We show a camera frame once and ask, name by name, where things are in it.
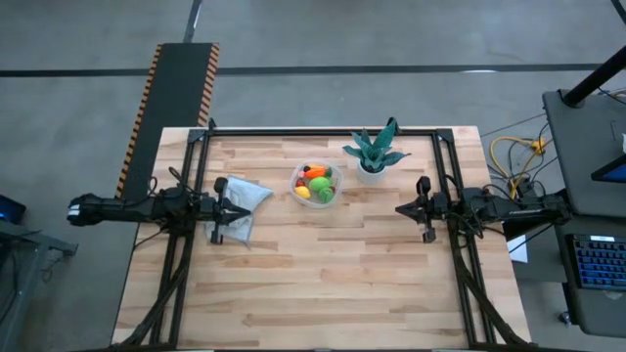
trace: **computer monitor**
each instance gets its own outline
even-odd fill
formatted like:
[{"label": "computer monitor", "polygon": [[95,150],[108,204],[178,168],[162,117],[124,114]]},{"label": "computer monitor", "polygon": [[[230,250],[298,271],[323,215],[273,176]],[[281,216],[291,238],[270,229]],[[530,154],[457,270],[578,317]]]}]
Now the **computer monitor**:
[{"label": "computer monitor", "polygon": [[626,183],[626,155],[601,167],[591,174],[594,181]]}]

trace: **potted plant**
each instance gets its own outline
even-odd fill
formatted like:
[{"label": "potted plant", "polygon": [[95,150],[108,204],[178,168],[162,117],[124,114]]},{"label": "potted plant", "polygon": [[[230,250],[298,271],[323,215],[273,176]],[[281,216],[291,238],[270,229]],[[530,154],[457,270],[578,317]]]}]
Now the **potted plant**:
[{"label": "potted plant", "polygon": [[382,129],[378,134],[374,142],[370,140],[368,131],[364,128],[361,131],[361,135],[352,132],[354,142],[360,149],[355,149],[350,146],[344,146],[343,149],[350,155],[359,158],[359,163],[356,168],[356,176],[367,185],[374,185],[379,182],[386,171],[386,166],[391,166],[404,156],[410,154],[403,154],[400,152],[391,152],[391,141],[393,141],[393,135],[397,129],[397,122],[395,119],[391,121]]}]

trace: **white pot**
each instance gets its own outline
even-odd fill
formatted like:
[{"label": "white pot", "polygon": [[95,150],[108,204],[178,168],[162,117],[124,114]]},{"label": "white pot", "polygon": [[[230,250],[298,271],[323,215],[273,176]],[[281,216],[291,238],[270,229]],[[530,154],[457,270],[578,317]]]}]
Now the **white pot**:
[{"label": "white pot", "polygon": [[387,172],[386,167],[377,173],[371,173],[371,172],[367,172],[363,168],[363,166],[361,166],[361,162],[358,162],[356,166],[356,177],[358,177],[359,181],[363,182],[366,185],[377,184],[378,182],[380,182],[380,180],[382,180],[386,172]]}]

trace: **orange toy fruit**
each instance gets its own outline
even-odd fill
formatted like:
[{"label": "orange toy fruit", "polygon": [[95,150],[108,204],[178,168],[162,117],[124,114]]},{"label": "orange toy fruit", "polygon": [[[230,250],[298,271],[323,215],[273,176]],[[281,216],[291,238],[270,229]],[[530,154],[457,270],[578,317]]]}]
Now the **orange toy fruit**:
[{"label": "orange toy fruit", "polygon": [[316,177],[322,177],[326,174],[325,168],[311,168],[310,170],[304,173],[304,176],[309,179],[314,179]]}]

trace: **cart wheel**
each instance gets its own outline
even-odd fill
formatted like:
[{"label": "cart wheel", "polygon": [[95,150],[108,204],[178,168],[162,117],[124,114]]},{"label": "cart wheel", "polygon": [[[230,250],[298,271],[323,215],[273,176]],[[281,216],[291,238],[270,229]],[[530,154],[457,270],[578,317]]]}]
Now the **cart wheel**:
[{"label": "cart wheel", "polygon": [[569,312],[565,311],[560,313],[559,321],[569,328],[571,326],[571,317],[569,316]]}]

